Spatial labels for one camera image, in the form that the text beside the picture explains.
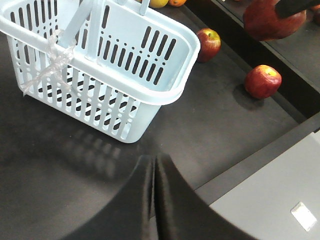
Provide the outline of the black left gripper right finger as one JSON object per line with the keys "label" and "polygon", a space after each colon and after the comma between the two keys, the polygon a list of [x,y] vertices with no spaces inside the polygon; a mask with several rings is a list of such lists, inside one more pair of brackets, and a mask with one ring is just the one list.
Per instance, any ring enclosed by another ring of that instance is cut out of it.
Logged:
{"label": "black left gripper right finger", "polygon": [[212,210],[164,153],[155,159],[154,208],[160,240],[254,239]]}

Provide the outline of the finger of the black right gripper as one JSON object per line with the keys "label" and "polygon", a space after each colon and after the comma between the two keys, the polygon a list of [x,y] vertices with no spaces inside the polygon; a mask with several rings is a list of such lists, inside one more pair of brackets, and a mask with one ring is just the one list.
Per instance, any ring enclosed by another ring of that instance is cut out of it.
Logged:
{"label": "finger of the black right gripper", "polygon": [[319,4],[320,0],[280,0],[275,5],[275,11],[280,18],[288,18]]}

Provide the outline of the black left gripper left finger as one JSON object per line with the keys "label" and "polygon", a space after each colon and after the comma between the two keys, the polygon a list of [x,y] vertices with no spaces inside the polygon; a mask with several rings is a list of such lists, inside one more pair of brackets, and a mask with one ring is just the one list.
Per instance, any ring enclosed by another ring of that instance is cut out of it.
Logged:
{"label": "black left gripper left finger", "polygon": [[153,201],[154,160],[139,157],[127,182],[94,217],[64,240],[148,240]]}

